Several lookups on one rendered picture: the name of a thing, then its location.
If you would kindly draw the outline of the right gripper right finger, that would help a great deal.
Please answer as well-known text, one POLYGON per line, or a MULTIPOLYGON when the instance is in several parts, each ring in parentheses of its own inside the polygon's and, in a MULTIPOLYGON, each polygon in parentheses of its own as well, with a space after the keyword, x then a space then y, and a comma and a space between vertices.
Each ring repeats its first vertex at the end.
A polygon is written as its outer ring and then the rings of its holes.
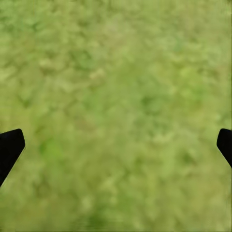
POLYGON ((232 167, 232 130, 220 129, 217 138, 217 146, 232 167))

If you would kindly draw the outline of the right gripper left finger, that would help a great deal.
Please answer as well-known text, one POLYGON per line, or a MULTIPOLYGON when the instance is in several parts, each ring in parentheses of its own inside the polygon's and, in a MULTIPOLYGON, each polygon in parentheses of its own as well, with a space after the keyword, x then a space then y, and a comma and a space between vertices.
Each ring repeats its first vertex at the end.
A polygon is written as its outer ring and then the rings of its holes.
POLYGON ((0 187, 25 147, 21 129, 0 134, 0 187))

